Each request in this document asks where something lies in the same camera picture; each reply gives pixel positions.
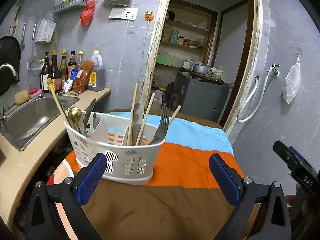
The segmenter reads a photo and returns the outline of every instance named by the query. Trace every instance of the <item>fork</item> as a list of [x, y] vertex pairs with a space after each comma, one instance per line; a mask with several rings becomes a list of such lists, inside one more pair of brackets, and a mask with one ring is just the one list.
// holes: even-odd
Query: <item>fork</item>
[[153, 140], [149, 144], [157, 144], [163, 141], [168, 131], [169, 118], [170, 118], [169, 109], [167, 108], [166, 104], [163, 104], [159, 127], [155, 133], [155, 136], [153, 137]]

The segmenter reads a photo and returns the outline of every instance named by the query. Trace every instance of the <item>stainless steel sink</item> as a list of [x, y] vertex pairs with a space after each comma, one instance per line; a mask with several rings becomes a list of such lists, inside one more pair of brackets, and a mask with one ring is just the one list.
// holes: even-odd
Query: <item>stainless steel sink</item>
[[[61, 104], [71, 107], [79, 98], [57, 96]], [[0, 125], [0, 132], [18, 150], [26, 146], [55, 118], [60, 112], [51, 94], [41, 94], [22, 104], [8, 114], [7, 120]]]

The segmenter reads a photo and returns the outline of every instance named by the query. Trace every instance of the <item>gray mini fridge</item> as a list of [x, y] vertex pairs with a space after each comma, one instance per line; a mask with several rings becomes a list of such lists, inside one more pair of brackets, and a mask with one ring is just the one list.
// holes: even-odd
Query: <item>gray mini fridge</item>
[[170, 110], [181, 105], [182, 114], [218, 122], [227, 101], [229, 86], [193, 79], [187, 72], [178, 71], [174, 81]]

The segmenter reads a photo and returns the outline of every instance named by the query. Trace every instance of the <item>sponge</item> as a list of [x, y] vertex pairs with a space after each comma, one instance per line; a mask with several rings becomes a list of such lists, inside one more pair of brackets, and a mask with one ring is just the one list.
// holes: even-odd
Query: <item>sponge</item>
[[30, 99], [29, 91], [23, 90], [21, 92], [16, 93], [16, 96], [14, 98], [15, 104], [22, 105], [23, 103], [27, 102]]

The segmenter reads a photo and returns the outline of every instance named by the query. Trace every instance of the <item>light blue stripe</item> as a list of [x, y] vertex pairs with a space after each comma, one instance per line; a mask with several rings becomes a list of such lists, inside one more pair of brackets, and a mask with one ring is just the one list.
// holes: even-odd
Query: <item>light blue stripe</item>
[[[109, 114], [130, 118], [129, 112], [113, 112]], [[159, 122], [160, 116], [148, 115], [148, 124], [158, 126]], [[220, 151], [233, 155], [232, 146], [222, 129], [210, 128], [180, 118], [175, 118], [169, 126], [165, 141], [192, 149]]]

